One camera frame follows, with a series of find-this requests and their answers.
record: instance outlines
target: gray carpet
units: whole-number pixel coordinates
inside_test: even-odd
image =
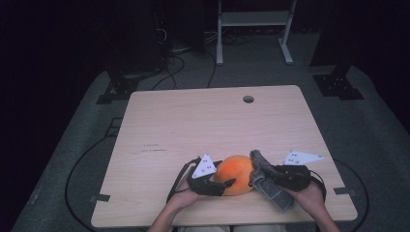
[[[369,77],[355,67],[347,77],[364,100],[322,97],[312,76],[329,73],[333,67],[309,66],[318,38],[319,34],[290,35],[293,66],[284,63],[276,35],[255,36],[250,43],[225,46],[224,65],[216,67],[210,87],[299,86],[332,156],[337,159],[337,168],[359,213],[354,221],[339,222],[341,230],[352,231],[364,218],[358,231],[408,231],[410,136],[379,97]],[[215,57],[214,45],[207,46],[207,50]],[[168,78],[156,90],[206,88],[214,68],[211,56],[191,51],[178,57],[185,61],[185,66],[174,75],[176,84]],[[181,60],[169,59],[171,72],[181,65]],[[141,81],[138,91],[151,90],[167,75],[162,72]],[[111,122],[114,124],[109,133],[116,132],[121,120],[113,118],[123,117],[128,103],[96,104],[108,82],[103,72],[90,86],[14,231],[87,231],[85,226],[97,231],[138,231],[97,229],[90,223],[95,207],[93,196],[100,192],[115,143],[115,136],[104,137]],[[67,196],[73,213],[85,226],[74,218],[65,202],[66,183],[72,170]],[[313,223],[287,225],[289,232],[314,229]]]

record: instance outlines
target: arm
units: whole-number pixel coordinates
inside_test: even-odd
[[[321,232],[339,232],[337,225],[332,220],[323,202],[322,191],[319,186],[314,182],[310,182],[310,185],[301,191],[292,191],[286,189],[291,194],[296,202],[310,214],[310,216],[316,221]]]
[[[169,199],[168,203],[166,203],[160,214],[148,229],[149,232],[168,232],[172,220],[179,212],[192,205],[197,200],[206,197],[191,191],[189,187],[186,175],[177,187],[177,192],[171,197],[171,199]]]

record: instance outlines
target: orange ball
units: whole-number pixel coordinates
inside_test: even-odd
[[[217,167],[214,181],[224,183],[236,179],[235,183],[225,189],[223,195],[240,195],[252,190],[249,186],[250,172],[253,171],[252,160],[243,155],[228,157]]]

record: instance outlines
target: wooden table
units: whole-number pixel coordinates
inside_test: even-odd
[[[213,160],[258,149],[271,164],[290,150],[322,155],[307,165],[322,176],[334,220],[357,211],[297,86],[266,86],[133,93],[102,184],[92,224],[148,226],[165,204],[182,166],[209,154]],[[257,190],[211,197],[185,209],[174,225],[312,221],[298,205],[281,213]]]

